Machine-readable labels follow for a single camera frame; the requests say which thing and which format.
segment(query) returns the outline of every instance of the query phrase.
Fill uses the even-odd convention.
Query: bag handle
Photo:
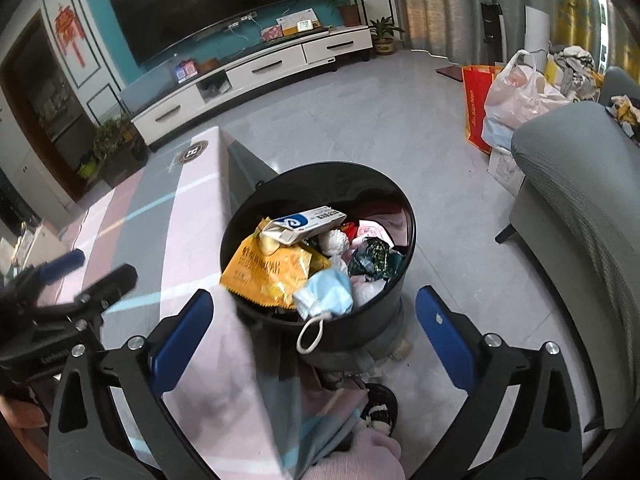
[[[322,339],[322,332],[324,332],[324,320],[330,319],[330,318],[331,318],[331,314],[329,312],[324,312],[320,314],[320,316],[312,317],[311,319],[309,319],[309,321],[306,322],[306,324],[302,327],[302,330],[300,331],[298,340],[296,341],[296,350],[300,355],[311,354],[311,352],[313,352],[318,347],[318,345],[320,344],[320,340]],[[311,343],[311,345],[309,345],[308,348],[302,348],[302,336],[305,334],[306,329],[315,323],[319,324],[318,335],[316,336],[316,339]]]
[[[533,60],[533,70],[537,71],[538,68],[536,67],[536,57],[530,53],[528,50],[524,50],[523,48],[521,48],[519,51],[517,51],[513,57],[509,60],[509,62],[504,66],[504,69],[502,70],[502,72],[504,72],[505,74],[510,74],[511,70],[513,69],[513,67],[516,66],[516,63],[518,62],[518,60],[520,59],[520,56],[531,56],[531,59]]]

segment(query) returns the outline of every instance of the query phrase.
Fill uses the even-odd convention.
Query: drawer handle
[[[254,74],[257,74],[257,73],[262,72],[263,70],[268,70],[270,68],[273,68],[273,67],[281,65],[281,64],[282,64],[282,60],[276,61],[275,63],[271,63],[270,65],[265,65],[263,67],[256,68],[255,70],[251,70],[251,72],[254,73]]]
[[[168,112],[162,114],[160,117],[156,117],[156,123],[164,121],[165,119],[169,118],[170,116],[172,116],[174,114],[177,114],[180,111],[180,108],[182,108],[182,105],[177,105],[177,107],[171,108],[171,110],[169,110]]]
[[[345,43],[338,43],[338,44],[335,44],[335,45],[328,46],[327,49],[328,50],[333,50],[334,48],[340,48],[342,46],[349,46],[349,45],[352,45],[352,44],[353,44],[353,41],[347,41]]]

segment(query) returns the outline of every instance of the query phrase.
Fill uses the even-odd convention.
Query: metal screw
[[[545,350],[549,352],[551,355],[556,355],[560,353],[560,347],[553,341],[549,341],[547,344],[545,344]]]
[[[141,335],[135,335],[127,341],[129,350],[140,350],[145,345],[145,338]]]
[[[76,345],[71,350],[73,357],[80,357],[82,354],[84,354],[84,345]]]
[[[502,339],[497,334],[487,334],[484,336],[484,342],[491,348],[498,348],[502,344]]]

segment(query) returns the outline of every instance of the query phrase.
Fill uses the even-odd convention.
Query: black trash can
[[[404,254],[398,274],[383,291],[358,310],[328,320],[318,345],[323,352],[344,352],[361,348],[382,334],[398,314],[404,275],[415,249],[414,211],[402,190],[389,177],[366,166],[350,162],[319,162],[301,166],[261,184],[240,206],[230,220],[220,247],[220,265],[226,269],[242,240],[255,231],[265,216],[279,218],[288,214],[328,205],[347,215],[347,220],[362,219],[363,211],[373,214],[404,213],[406,246],[396,246]],[[276,314],[267,308],[236,296],[238,307],[265,327],[298,336],[304,322],[293,310]],[[318,326],[303,336],[303,347],[318,335]]]

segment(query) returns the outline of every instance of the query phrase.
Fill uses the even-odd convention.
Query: blue face mask
[[[324,320],[351,311],[351,280],[344,272],[334,268],[320,270],[308,279],[305,286],[293,293],[293,300],[300,317],[308,320],[300,332],[296,347],[301,354],[309,354],[322,338]],[[302,348],[302,335],[316,322],[320,325],[318,337],[309,348]]]

